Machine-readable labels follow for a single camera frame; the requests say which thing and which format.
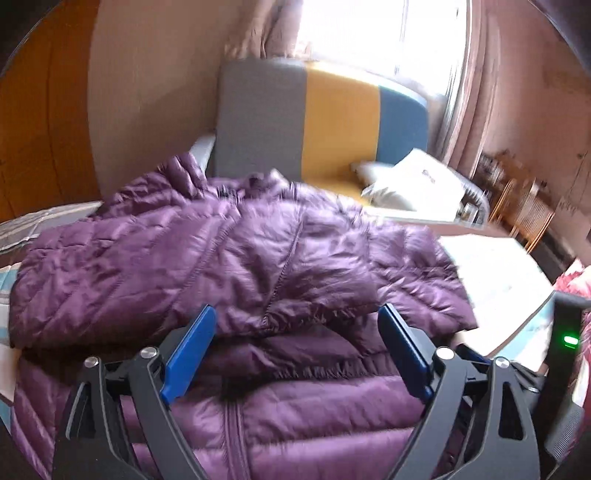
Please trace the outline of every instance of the black device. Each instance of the black device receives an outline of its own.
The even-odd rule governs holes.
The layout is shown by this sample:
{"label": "black device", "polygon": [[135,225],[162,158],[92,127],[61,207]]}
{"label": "black device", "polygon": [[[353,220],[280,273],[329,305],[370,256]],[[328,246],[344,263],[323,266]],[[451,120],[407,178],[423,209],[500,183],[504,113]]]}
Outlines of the black device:
{"label": "black device", "polygon": [[[465,345],[455,351],[436,348],[391,305],[380,309],[380,335],[409,393],[426,405],[387,480],[432,478],[456,429],[464,441],[454,468],[440,479],[583,478],[573,473],[583,475],[579,465],[591,446],[589,432],[582,434],[566,458],[556,445],[567,446],[572,437],[564,428],[564,419],[571,418],[567,386],[583,311],[590,304],[580,297],[554,295],[546,376],[502,357],[481,357]],[[158,348],[146,347],[131,360],[104,364],[100,358],[87,358],[60,425],[53,480],[151,478],[139,469],[127,438],[121,395],[133,397],[146,443],[164,480],[206,479],[170,414],[170,404],[188,389],[215,323],[215,311],[205,306],[193,322],[169,333]]]}

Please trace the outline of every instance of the quilted fabric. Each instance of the quilted fabric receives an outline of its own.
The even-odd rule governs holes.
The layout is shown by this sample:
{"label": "quilted fabric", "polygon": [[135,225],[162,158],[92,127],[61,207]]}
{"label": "quilted fabric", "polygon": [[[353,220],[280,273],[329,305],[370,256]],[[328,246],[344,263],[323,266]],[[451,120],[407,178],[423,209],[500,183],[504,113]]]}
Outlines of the quilted fabric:
{"label": "quilted fabric", "polygon": [[[427,228],[277,172],[208,180],[175,157],[32,244],[11,296],[11,340],[27,349],[13,435],[49,478],[79,361],[157,344],[209,303],[216,339],[173,405],[209,476],[381,478],[422,412],[377,332],[386,302],[432,338],[476,326]],[[157,476],[129,399],[124,410]]]}

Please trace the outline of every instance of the metal screw head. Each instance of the metal screw head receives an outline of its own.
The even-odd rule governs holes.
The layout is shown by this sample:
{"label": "metal screw head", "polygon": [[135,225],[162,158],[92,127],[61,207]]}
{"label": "metal screw head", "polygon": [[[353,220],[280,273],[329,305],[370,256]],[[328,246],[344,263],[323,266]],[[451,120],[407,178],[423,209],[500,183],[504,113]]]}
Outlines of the metal screw head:
{"label": "metal screw head", "polygon": [[146,348],[142,348],[139,354],[142,358],[154,358],[158,355],[158,349],[153,346],[147,346]]}
{"label": "metal screw head", "polygon": [[455,353],[451,348],[447,348],[446,346],[441,346],[437,349],[437,356],[442,360],[451,360]]}
{"label": "metal screw head", "polygon": [[496,366],[501,367],[501,368],[508,368],[510,365],[509,360],[507,360],[506,358],[503,358],[501,356],[498,358],[495,358],[495,363],[496,363]]}
{"label": "metal screw head", "polygon": [[99,364],[99,359],[95,356],[90,356],[84,360],[84,366],[86,368],[94,368]]}

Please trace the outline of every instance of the jacket seam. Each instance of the jacket seam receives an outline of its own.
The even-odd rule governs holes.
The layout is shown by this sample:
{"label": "jacket seam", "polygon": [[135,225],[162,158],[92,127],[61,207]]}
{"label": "jacket seam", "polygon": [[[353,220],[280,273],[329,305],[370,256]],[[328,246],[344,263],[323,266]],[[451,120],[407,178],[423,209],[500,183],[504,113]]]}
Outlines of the jacket seam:
{"label": "jacket seam", "polygon": [[[150,242],[149,246],[146,248],[146,251],[143,254],[139,254],[137,255],[133,260],[131,260],[130,262],[130,269],[127,271],[126,275],[121,275],[121,279],[113,286],[112,290],[109,292],[109,294],[107,295],[107,298],[112,298],[117,291],[121,288],[122,285],[125,284],[125,282],[127,282],[128,278],[131,277],[131,275],[133,275],[133,273],[135,272],[135,267],[138,265],[139,262],[141,262],[145,257],[147,257],[148,255],[150,255],[152,253],[153,248],[165,237],[166,233],[173,227],[173,224],[176,223],[177,221],[180,221],[181,223],[184,222],[185,220],[190,219],[189,216],[184,216],[181,214],[182,211],[179,210],[176,212],[176,217],[174,217],[173,219],[171,219],[168,223],[168,225],[165,227],[163,226],[162,231],[156,235],[156,237],[154,237],[154,239]],[[68,298],[66,298],[58,307],[58,309],[56,310],[56,312],[52,315],[52,317],[54,317],[55,315],[58,314],[60,308],[63,307],[63,305],[65,305],[66,301],[73,295],[73,293],[76,291],[76,289],[74,289],[70,295],[68,295]],[[101,303],[99,305],[99,307],[93,312],[92,315],[90,315],[90,318],[95,318],[96,316],[98,316],[98,314],[100,313],[102,307],[106,305],[106,302]],[[82,337],[83,335],[86,334],[86,332],[88,331],[88,329],[90,329],[93,326],[93,322],[89,322],[87,327],[84,329],[84,331],[79,335],[79,337]]]}
{"label": "jacket seam", "polygon": [[[428,309],[430,312],[435,312],[435,313],[438,313],[438,314],[440,314],[440,315],[443,315],[444,317],[447,317],[447,318],[449,318],[449,319],[455,319],[455,318],[456,318],[456,316],[455,316],[455,315],[452,315],[452,314],[450,314],[450,313],[445,313],[444,311],[442,311],[442,310],[440,310],[440,309],[437,309],[437,308],[435,308],[433,305],[430,305],[430,304],[428,304],[428,303],[427,303],[425,300],[423,300],[421,297],[419,297],[419,296],[417,296],[417,295],[413,295],[413,294],[409,293],[409,292],[408,292],[407,290],[405,290],[404,288],[401,288],[401,289],[399,289],[399,290],[396,290],[396,292],[397,292],[397,293],[401,293],[402,295],[405,295],[406,297],[409,297],[409,298],[413,299],[413,300],[414,300],[414,301],[416,301],[416,302],[417,302],[419,305],[422,305],[423,307],[426,307],[426,308],[427,308],[427,309]],[[462,299],[461,297],[459,297],[458,295],[456,295],[456,294],[454,294],[454,293],[452,293],[452,292],[449,292],[449,293],[450,293],[450,295],[453,295],[454,297],[457,297],[458,299],[464,300],[464,299]],[[388,301],[387,303],[393,303],[393,304],[394,304],[394,306],[396,306],[394,301],[392,301],[392,302]]]}
{"label": "jacket seam", "polygon": [[[303,327],[305,325],[325,325],[326,322],[328,322],[329,320],[323,318],[324,316],[324,312],[330,312],[330,314],[332,316],[343,316],[343,315],[347,315],[347,316],[358,316],[358,315],[363,315],[366,313],[375,313],[378,311],[378,308],[380,307],[380,303],[377,301],[372,301],[372,302],[367,302],[367,303],[361,303],[359,305],[352,305],[350,307],[344,308],[344,309],[340,309],[340,310],[333,310],[333,309],[321,309],[321,307],[317,308],[315,312],[311,313],[310,315],[307,315],[306,317],[302,317],[300,318],[300,320],[296,323],[293,322],[290,324],[289,328],[284,328],[284,329],[278,329],[276,327],[273,326],[267,326],[267,327],[262,327],[256,330],[256,336],[259,335],[263,335],[265,333],[278,333],[278,332],[289,332],[292,330],[295,330],[297,328]],[[368,311],[360,311],[359,309],[363,309],[366,307],[371,307],[370,310]],[[228,334],[220,334],[219,337],[220,338],[227,338],[227,337],[236,337],[236,338],[240,338],[240,337],[248,337],[248,336],[253,336],[252,332],[245,332],[243,334],[240,333],[228,333]]]}
{"label": "jacket seam", "polygon": [[[171,226],[172,226],[172,224],[174,223],[174,221],[175,221],[175,220],[177,220],[177,219],[179,219],[179,218],[182,218],[182,219],[184,219],[185,217],[182,217],[182,216],[180,215],[180,213],[177,213],[177,216],[176,216],[174,219],[172,219],[172,220],[170,221],[170,223],[169,223],[169,224],[168,224],[168,225],[167,225],[165,228],[163,228],[163,229],[162,229],[162,231],[161,231],[161,232],[160,232],[158,235],[156,235],[156,237],[155,237],[155,238],[152,240],[152,242],[150,243],[150,245],[149,245],[149,246],[146,248],[146,252],[145,252],[144,254],[140,254],[140,255],[138,255],[136,258],[134,258],[134,259],[131,261],[131,266],[135,266],[135,265],[137,265],[137,262],[139,262],[139,261],[140,261],[140,259],[142,259],[142,258],[143,258],[145,255],[148,255],[148,254],[151,252],[151,250],[152,250],[152,248],[154,247],[154,245],[155,245],[155,244],[156,244],[156,243],[157,243],[157,242],[158,242],[158,241],[159,241],[159,240],[160,240],[160,239],[161,239],[161,238],[164,236],[164,234],[165,234],[165,233],[166,233],[166,232],[167,232],[167,231],[168,231],[168,230],[171,228]],[[133,269],[133,268],[130,268],[130,269],[129,269],[129,272],[128,272],[128,274],[127,274],[127,275],[122,275],[122,276],[121,276],[121,278],[119,279],[119,281],[118,281],[118,282],[117,282],[117,283],[116,283],[116,284],[115,284],[115,285],[112,287],[112,289],[111,289],[111,291],[108,293],[107,297],[112,297],[112,296],[113,296],[113,295],[114,295],[114,294],[117,292],[117,290],[119,290],[119,288],[121,287],[121,285],[123,285],[123,284],[124,284],[124,283],[127,281],[127,279],[129,278],[129,276],[130,276],[130,275],[131,275],[133,272],[134,272],[134,269]],[[33,299],[35,298],[35,296],[36,296],[36,295],[37,295],[37,294],[38,294],[40,291],[41,291],[41,290],[37,290],[37,291],[35,292],[35,294],[32,296],[32,298],[29,300],[29,302],[28,302],[28,303],[27,303],[27,305],[25,306],[25,309],[24,309],[24,310],[21,312],[21,315],[23,315],[23,314],[24,314],[24,313],[27,311],[27,309],[28,309],[28,306],[29,306],[29,305],[31,305],[31,304],[33,303]],[[53,319],[54,319],[54,318],[57,316],[57,314],[60,312],[61,308],[62,308],[62,307],[63,307],[63,306],[66,304],[66,302],[67,302],[68,300],[70,300],[70,298],[72,297],[72,295],[74,295],[74,293],[75,293],[76,291],[77,291],[77,289],[76,289],[76,288],[74,288],[74,289],[73,289],[73,290],[72,290],[72,291],[71,291],[71,292],[70,292],[70,293],[69,293],[69,294],[66,296],[66,298],[65,298],[63,301],[61,301],[61,302],[60,302],[60,304],[58,305],[58,307],[56,308],[56,310],[55,310],[54,312],[52,312],[52,314],[51,314],[51,315],[49,315],[49,316],[48,316],[48,318],[47,318],[47,321],[46,321],[46,322],[43,324],[43,326],[40,328],[40,330],[39,330],[39,331],[37,332],[37,334],[35,335],[35,339],[38,339],[38,338],[39,338],[39,337],[40,337],[40,336],[43,334],[43,332],[45,332],[45,330],[46,330],[46,329],[49,327],[49,325],[50,325],[51,323],[53,323]],[[95,311],[92,313],[92,315],[89,315],[89,317],[91,317],[91,318],[94,318],[94,317],[96,317],[96,316],[97,316],[97,314],[100,312],[101,308],[102,308],[104,305],[105,305],[105,303],[101,303],[101,304],[99,305],[98,309],[96,309],[96,310],[95,310]],[[88,329],[89,329],[91,326],[92,326],[92,322],[89,322],[89,324],[86,326],[86,328],[84,329],[84,331],[80,333],[79,337],[82,337],[82,336],[83,336],[83,335],[84,335],[84,334],[87,332],[87,330],[88,330]]]}
{"label": "jacket seam", "polygon": [[[92,242],[110,242],[110,243],[114,243],[116,240],[113,240],[112,238],[93,238]],[[62,245],[61,247],[58,248],[47,248],[47,247],[36,247],[36,248],[32,248],[30,251],[31,252],[56,252],[56,251],[61,251],[61,250],[65,250],[67,248],[70,247],[82,247],[82,248],[87,248],[88,244],[70,244],[70,245]]]}
{"label": "jacket seam", "polygon": [[[52,444],[52,447],[53,447],[55,445],[55,438],[51,435],[51,433],[49,432],[49,429],[47,428],[47,425],[45,424],[45,422],[42,421],[41,417],[39,416],[38,409],[36,409],[33,406],[33,403],[31,402],[29,396],[27,396],[27,395],[21,395],[20,398],[21,398],[21,401],[22,401],[21,408],[23,410],[26,409],[27,410],[27,413],[30,416],[33,416],[33,421],[36,424],[38,423],[38,425],[36,425],[36,426],[37,427],[41,427],[41,428],[38,428],[38,430],[43,429],[45,431],[46,436],[53,443]],[[42,456],[40,455],[39,450],[37,450],[37,448],[34,447],[33,444],[31,443],[31,440],[29,439],[28,435],[25,432],[24,426],[20,425],[20,422],[18,421],[18,419],[20,417],[22,417],[22,415],[17,415],[16,412],[13,411],[13,413],[12,413],[12,422],[11,422],[11,431],[13,432],[13,435],[14,435],[14,432],[17,431],[17,423],[18,423],[19,424],[19,429],[21,431],[21,435],[19,436],[19,440],[23,439],[23,440],[25,440],[27,442],[27,445],[30,447],[29,448],[29,451],[33,453],[34,457],[37,460],[37,464],[38,465],[41,465],[43,467],[43,469],[45,470],[46,475],[42,475],[42,476],[45,476],[46,478],[48,478],[49,475],[50,475],[51,464],[53,463],[53,458],[52,458],[52,460],[50,460],[50,464],[49,465],[46,465],[46,463],[44,462]],[[40,435],[41,441],[46,442],[47,440],[46,439],[43,439],[43,436],[44,436],[43,434]]]}
{"label": "jacket seam", "polygon": [[[160,326],[160,328],[158,328],[154,332],[154,334],[152,335],[153,338],[156,337],[157,335],[159,335],[163,331],[163,328],[164,329],[168,329],[169,328],[168,326],[166,326],[166,320],[168,319],[173,306],[175,304],[179,303],[179,299],[181,298],[181,296],[193,285],[193,283],[199,277],[199,274],[207,266],[207,260],[215,252],[218,251],[218,249],[222,246],[222,244],[228,239],[228,237],[230,236],[230,233],[238,225],[239,222],[236,220],[236,218],[234,218],[234,217],[230,217],[230,218],[233,220],[233,223],[230,224],[225,230],[223,230],[213,240],[213,246],[207,252],[205,252],[203,255],[199,256],[199,259],[197,260],[197,262],[195,263],[195,265],[193,266],[193,268],[189,272],[189,274],[187,276],[187,279],[185,281],[185,284],[182,286],[182,288],[179,290],[179,292],[171,299],[170,304],[168,304],[168,307],[166,308],[166,311],[163,314],[164,322],[162,323],[162,325]],[[239,218],[240,218],[240,220],[244,220],[244,217],[241,216],[241,215],[240,215]]]}
{"label": "jacket seam", "polygon": [[[371,362],[375,365],[376,359],[385,357],[389,363],[389,368],[379,369],[376,366],[376,371],[371,371],[366,365]],[[344,370],[357,369],[354,372],[346,372]],[[290,382],[290,381],[341,381],[341,380],[360,380],[364,378],[374,377],[399,377],[400,374],[396,369],[394,363],[387,350],[371,352],[367,355],[347,358],[336,362],[330,368],[321,365],[307,365],[300,369],[291,368],[272,372],[263,372],[259,375],[251,375],[250,377],[240,377],[233,381],[234,385],[247,385],[252,389],[258,385],[264,385],[269,382]]]}
{"label": "jacket seam", "polygon": [[275,298],[277,296],[277,291],[282,286],[283,279],[285,278],[285,272],[287,271],[287,267],[289,266],[291,259],[293,258],[294,254],[296,253],[297,244],[299,242],[300,235],[301,235],[303,229],[304,229],[304,215],[303,215],[303,212],[300,212],[300,221],[298,222],[298,229],[295,231],[296,233],[295,233],[294,239],[290,245],[290,250],[289,250],[289,253],[287,254],[287,259],[285,260],[285,264],[283,265],[283,268],[281,269],[281,272],[279,273],[279,278],[277,279],[277,282],[275,283],[275,287],[273,288],[273,292],[271,293],[271,296],[269,297],[269,302],[265,306],[265,310],[263,312],[262,321],[263,321],[263,325],[265,325],[265,327],[267,327],[267,328],[270,328],[270,326],[268,324],[269,309],[271,308],[271,304],[273,303],[273,301],[275,300]]}
{"label": "jacket seam", "polygon": [[241,412],[237,401],[226,402],[224,416],[226,458],[230,477],[232,480],[251,480],[241,429]]}
{"label": "jacket seam", "polygon": [[382,433],[382,432],[399,432],[402,430],[412,430],[415,428],[415,425],[404,426],[404,427],[390,427],[386,429],[376,429],[376,430],[365,430],[364,432],[347,432],[341,433],[339,435],[318,435],[317,437],[310,437],[304,439],[293,439],[293,440],[282,440],[279,442],[267,442],[267,443],[253,443],[250,445],[249,448],[254,447],[273,447],[273,446],[282,446],[282,445],[289,445],[293,443],[305,443],[305,442],[313,442],[315,440],[333,440],[338,438],[346,438],[346,437],[356,437],[360,435],[372,435],[375,433]]}
{"label": "jacket seam", "polygon": [[[14,420],[12,421],[12,425],[14,427],[16,427],[16,424],[14,422]],[[27,456],[30,455],[31,458],[34,461],[31,461],[28,459],[28,463],[31,465],[31,467],[39,474],[40,477],[42,478],[50,478],[50,470],[51,468],[48,468],[47,465],[45,464],[45,462],[43,462],[43,460],[41,460],[41,457],[39,456],[37,450],[35,450],[35,448],[33,447],[33,444],[31,443],[29,437],[27,436],[27,434],[25,433],[23,427],[20,427],[21,430],[21,434],[18,437],[18,443],[20,442],[26,442],[28,448],[26,448],[26,452],[27,452]],[[21,451],[21,453],[23,453],[23,455],[25,454],[25,452],[23,451],[23,449],[21,448],[20,445],[18,445],[19,450]],[[43,471],[40,472],[38,470],[39,467],[43,468]]]}
{"label": "jacket seam", "polygon": [[[94,223],[90,223],[90,224],[92,225],[92,231],[94,232],[94,231],[96,230],[96,226],[95,226],[95,224],[94,224]],[[61,233],[60,233],[60,235],[59,235],[59,236],[58,236],[58,238],[57,238],[57,243],[58,243],[58,244],[59,244],[59,242],[60,242],[60,239],[61,239],[61,236],[62,236],[62,235],[63,235],[63,232],[61,232]],[[27,257],[29,257],[29,256],[31,255],[31,253],[32,253],[32,252],[34,252],[34,251],[37,251],[37,250],[38,250],[38,248],[31,246],[31,248],[30,248],[30,249],[29,249],[29,251],[27,252],[27,256],[25,257],[25,260],[27,259]],[[60,250],[60,248],[49,248],[49,249],[45,249],[45,248],[44,248],[43,250],[44,250],[44,252],[42,252],[42,256],[43,256],[43,258],[42,258],[42,259],[40,259],[40,260],[38,260],[36,263],[39,263],[39,262],[41,262],[42,260],[44,261],[44,260],[47,258],[47,255],[48,255],[48,254],[46,254],[46,253],[45,253],[45,251],[49,250],[49,251],[51,251],[51,252],[58,252],[58,251]],[[23,274],[26,274],[26,273],[28,273],[28,272],[27,272],[27,267],[29,267],[29,265],[26,265],[26,264],[25,264],[25,265],[22,265],[22,264],[21,264],[21,268],[19,268],[19,272],[21,272],[21,273],[23,273]],[[55,272],[55,270],[54,270],[54,269],[52,269],[52,270],[51,270],[51,271],[50,271],[50,272],[49,272],[47,275],[45,275],[45,276],[44,276],[44,280],[43,280],[43,281],[41,281],[41,282],[39,282],[39,283],[38,283],[38,285],[41,285],[41,286],[42,286],[43,284],[45,284],[45,283],[47,282],[47,279],[48,279],[48,278],[49,278],[49,277],[50,277],[50,276],[51,276],[51,275],[52,275],[54,272]],[[23,308],[23,309],[22,309],[22,310],[19,312],[19,316],[23,316],[23,315],[25,315],[25,312],[27,312],[27,311],[28,311],[28,307],[29,307],[29,305],[30,305],[30,304],[33,302],[33,300],[34,300],[34,299],[37,297],[37,294],[38,294],[38,293],[39,293],[41,290],[42,290],[42,288],[36,288],[36,289],[35,289],[35,292],[33,293],[33,295],[32,295],[32,296],[31,296],[29,299],[27,299],[27,302],[26,302],[26,304],[25,304],[24,308]]]}

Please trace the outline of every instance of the bed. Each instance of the bed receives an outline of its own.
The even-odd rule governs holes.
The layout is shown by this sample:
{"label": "bed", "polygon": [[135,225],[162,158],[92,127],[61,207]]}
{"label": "bed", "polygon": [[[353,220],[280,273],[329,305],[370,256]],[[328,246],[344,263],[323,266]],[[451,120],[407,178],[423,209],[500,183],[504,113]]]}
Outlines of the bed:
{"label": "bed", "polygon": [[[55,207],[0,225],[0,416],[9,423],[15,372],[20,352],[10,348],[8,299],[27,245],[47,228],[74,222],[94,212],[100,202]],[[464,342],[485,356],[502,354],[537,370],[543,360],[551,326],[550,282],[523,248],[494,226],[474,228],[441,223],[428,215],[366,207],[378,221],[428,225],[454,259],[470,295],[479,328],[460,332]],[[588,369],[581,385],[588,383]]]}

